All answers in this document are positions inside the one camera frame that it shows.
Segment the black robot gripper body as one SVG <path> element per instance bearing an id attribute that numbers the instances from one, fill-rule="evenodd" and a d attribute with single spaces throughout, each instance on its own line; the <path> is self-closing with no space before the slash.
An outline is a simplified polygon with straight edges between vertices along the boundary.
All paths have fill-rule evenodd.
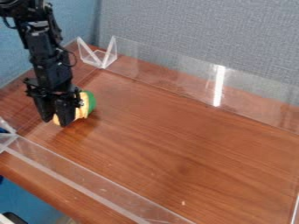
<path id="1" fill-rule="evenodd" d="M 46 0 L 0 0 L 4 25 L 19 32 L 30 51 L 35 79 L 26 79 L 27 94 L 39 106 L 62 101 L 81 107 L 81 89 L 71 84 L 71 52 L 62 46 L 62 28 Z"/>

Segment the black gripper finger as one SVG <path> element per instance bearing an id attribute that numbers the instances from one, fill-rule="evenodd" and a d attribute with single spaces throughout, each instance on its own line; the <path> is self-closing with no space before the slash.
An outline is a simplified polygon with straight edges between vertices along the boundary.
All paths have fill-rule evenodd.
<path id="1" fill-rule="evenodd" d="M 49 96 L 34 97 L 35 106 L 38 108 L 42 119 L 49 122 L 55 114 L 55 107 L 53 105 L 53 99 Z"/>
<path id="2" fill-rule="evenodd" d="M 78 100 L 62 98 L 55 101 L 55 111 L 62 127 L 67 127 L 75 121 Z"/>

